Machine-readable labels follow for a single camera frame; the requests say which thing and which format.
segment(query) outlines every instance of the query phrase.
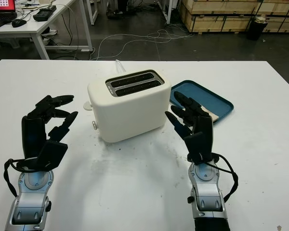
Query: computer mouse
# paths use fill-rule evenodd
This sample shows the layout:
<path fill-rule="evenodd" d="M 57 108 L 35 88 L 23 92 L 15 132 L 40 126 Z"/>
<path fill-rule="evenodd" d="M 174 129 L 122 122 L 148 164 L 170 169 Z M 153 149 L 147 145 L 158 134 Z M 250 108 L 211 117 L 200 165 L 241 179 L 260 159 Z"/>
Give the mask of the computer mouse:
<path fill-rule="evenodd" d="M 22 26 L 22 25 L 24 25 L 24 24 L 26 24 L 26 23 L 27 23 L 26 20 L 23 20 L 23 19 L 14 19 L 14 20 L 12 21 L 12 27 L 20 27 L 20 26 Z"/>

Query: robotic hand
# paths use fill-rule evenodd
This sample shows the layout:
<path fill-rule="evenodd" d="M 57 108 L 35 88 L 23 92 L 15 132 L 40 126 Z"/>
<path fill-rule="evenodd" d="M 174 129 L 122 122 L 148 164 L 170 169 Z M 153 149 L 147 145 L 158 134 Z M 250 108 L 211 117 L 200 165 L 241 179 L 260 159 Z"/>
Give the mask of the robotic hand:
<path fill-rule="evenodd" d="M 74 96 L 64 95 L 52 98 L 46 96 L 36 108 L 22 119 L 22 140 L 24 159 L 9 159 L 4 164 L 6 180 L 15 200 L 12 204 L 5 231 L 40 231 L 45 228 L 47 212 L 52 203 L 47 192 L 53 183 L 52 169 L 59 166 L 67 151 L 67 144 L 60 140 L 68 133 L 78 112 L 69 113 L 56 109 L 73 101 Z M 54 127 L 46 139 L 45 124 L 52 117 L 65 118 L 63 124 Z M 19 195 L 10 183 L 8 167 L 21 172 L 18 180 Z"/>
<path fill-rule="evenodd" d="M 184 140 L 189 154 L 187 160 L 192 162 L 188 176 L 193 188 L 187 201 L 192 205 L 196 231 L 229 231 L 225 202 L 238 187 L 238 176 L 229 162 L 221 155 L 212 153 L 213 122 L 209 113 L 201 109 L 192 98 L 175 91 L 175 99 L 185 108 L 171 106 L 171 110 L 183 119 L 181 124 L 170 112 L 165 112 L 174 130 Z M 222 158 L 230 171 L 221 169 L 216 163 Z M 223 198 L 218 187 L 219 170 L 232 174 L 234 185 L 230 193 Z"/>

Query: blue tray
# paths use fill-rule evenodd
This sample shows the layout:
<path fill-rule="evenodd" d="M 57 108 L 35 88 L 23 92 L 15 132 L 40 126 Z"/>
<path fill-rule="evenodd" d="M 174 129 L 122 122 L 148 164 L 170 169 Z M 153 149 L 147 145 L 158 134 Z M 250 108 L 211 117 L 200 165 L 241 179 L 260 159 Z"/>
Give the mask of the blue tray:
<path fill-rule="evenodd" d="M 170 102 L 182 108 L 179 102 L 174 98 L 173 93 L 175 91 L 179 91 L 188 98 L 193 98 L 209 111 L 216 114 L 219 117 L 218 121 L 227 116 L 234 108 L 233 104 L 228 100 L 191 80 L 185 80 L 171 88 Z"/>

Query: laptop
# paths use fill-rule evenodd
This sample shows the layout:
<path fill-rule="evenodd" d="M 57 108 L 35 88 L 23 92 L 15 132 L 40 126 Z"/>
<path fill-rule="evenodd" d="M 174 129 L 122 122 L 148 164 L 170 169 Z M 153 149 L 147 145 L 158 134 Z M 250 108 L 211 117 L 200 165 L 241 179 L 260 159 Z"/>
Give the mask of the laptop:
<path fill-rule="evenodd" d="M 0 0 L 0 26 L 10 23 L 16 17 L 14 0 Z"/>

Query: wooden crate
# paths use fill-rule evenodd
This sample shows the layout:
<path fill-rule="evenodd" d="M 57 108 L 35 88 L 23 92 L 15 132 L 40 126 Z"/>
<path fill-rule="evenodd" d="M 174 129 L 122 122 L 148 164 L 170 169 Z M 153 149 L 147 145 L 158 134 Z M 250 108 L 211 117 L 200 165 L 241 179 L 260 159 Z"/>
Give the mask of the wooden crate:
<path fill-rule="evenodd" d="M 251 16 L 192 15 L 182 4 L 179 12 L 189 32 L 243 32 L 248 30 L 251 20 Z M 267 21 L 264 32 L 289 32 L 289 18 L 270 16 Z"/>
<path fill-rule="evenodd" d="M 266 15 L 289 15 L 289 2 L 283 1 L 283 3 L 266 2 L 264 0 L 261 4 L 259 3 L 259 10 L 257 14 Z"/>
<path fill-rule="evenodd" d="M 289 15 L 289 0 L 182 0 L 182 3 L 191 14 Z"/>
<path fill-rule="evenodd" d="M 194 16 L 183 5 L 179 12 L 189 32 L 241 32 L 250 21 L 250 17 L 245 16 Z"/>
<path fill-rule="evenodd" d="M 194 1 L 182 0 L 191 14 L 253 14 L 257 1 Z"/>

